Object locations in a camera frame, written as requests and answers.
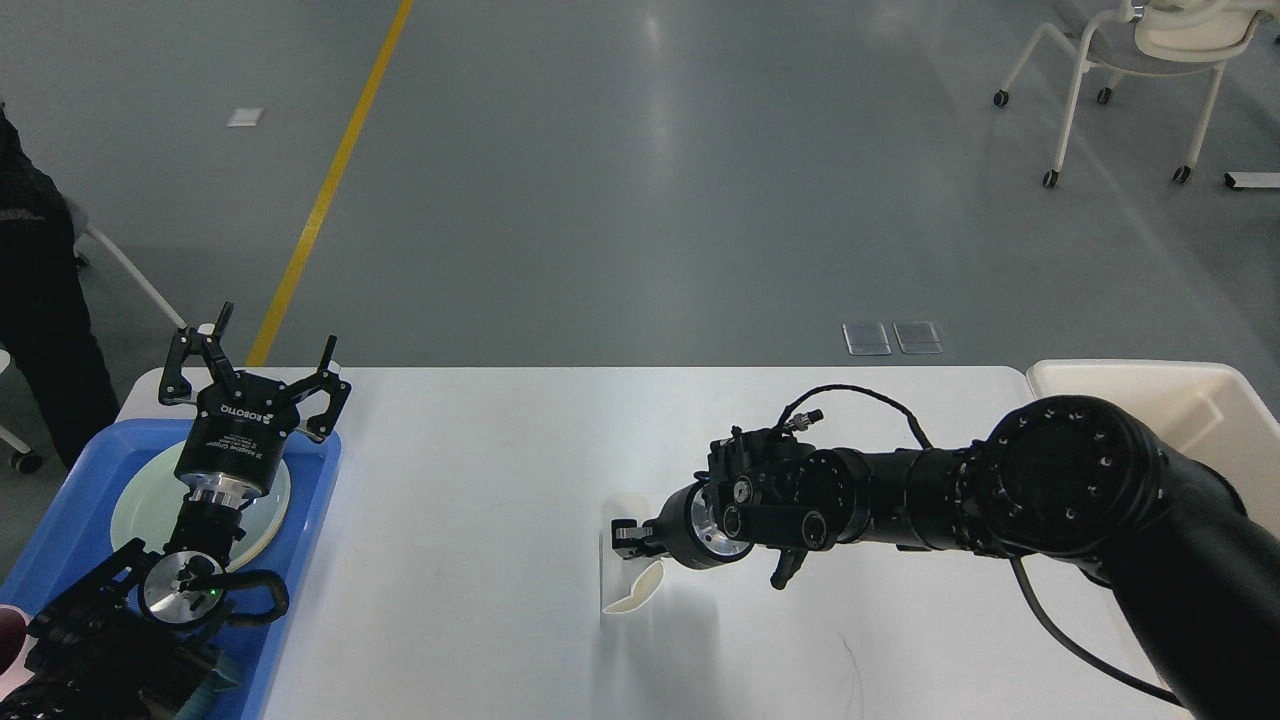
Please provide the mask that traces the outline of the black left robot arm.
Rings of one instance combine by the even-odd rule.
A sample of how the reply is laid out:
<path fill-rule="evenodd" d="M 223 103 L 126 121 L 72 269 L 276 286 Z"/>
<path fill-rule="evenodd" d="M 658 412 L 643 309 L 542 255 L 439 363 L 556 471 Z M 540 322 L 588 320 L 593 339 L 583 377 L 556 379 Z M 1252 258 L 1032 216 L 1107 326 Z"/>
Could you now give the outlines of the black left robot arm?
<path fill-rule="evenodd" d="M 242 670 L 214 637 L 287 615 L 284 578 L 233 570 L 230 556 L 288 439 L 325 442 L 351 386 L 333 365 L 335 336 L 293 382 L 234 368 L 221 347 L 232 310 L 206 329 L 175 331 L 163 368 L 157 401 L 195 407 L 173 471 L 186 492 L 172 533 L 157 550 L 129 539 L 35 615 L 29 678 L 3 700 L 5 719 L 204 717 Z"/>

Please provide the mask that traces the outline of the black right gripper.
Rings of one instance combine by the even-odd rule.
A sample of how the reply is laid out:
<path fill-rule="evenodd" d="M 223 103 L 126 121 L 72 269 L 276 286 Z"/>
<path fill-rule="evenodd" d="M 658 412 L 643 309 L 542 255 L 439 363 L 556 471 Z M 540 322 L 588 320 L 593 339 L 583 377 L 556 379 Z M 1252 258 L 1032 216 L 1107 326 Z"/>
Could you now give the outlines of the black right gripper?
<path fill-rule="evenodd" d="M 611 550 L 623 560 L 663 553 L 692 570 L 709 570 L 745 559 L 754 543 L 730 538 L 713 518 L 707 482 L 672 495 L 655 519 L 611 520 Z"/>

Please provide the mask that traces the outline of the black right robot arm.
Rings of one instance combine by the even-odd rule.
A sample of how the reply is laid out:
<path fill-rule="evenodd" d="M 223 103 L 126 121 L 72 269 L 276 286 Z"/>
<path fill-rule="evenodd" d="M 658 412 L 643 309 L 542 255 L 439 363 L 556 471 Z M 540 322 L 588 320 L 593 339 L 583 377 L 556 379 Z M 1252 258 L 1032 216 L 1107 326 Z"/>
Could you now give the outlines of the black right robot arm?
<path fill-rule="evenodd" d="M 645 521 L 611 523 L 626 560 L 707 570 L 777 550 L 781 591 L 810 553 L 881 542 L 1007 561 L 1038 623 L 1069 652 L 1198 719 L 1275 719 L 1277 538 L 1234 486 L 1143 421 L 1084 395 L 1038 398 L 964 448 L 818 448 L 797 434 L 822 419 L 803 400 L 767 428 L 735 427 L 707 469 Z M 1023 560 L 1071 564 L 1114 593 L 1164 689 L 1105 662 L 1050 619 Z"/>

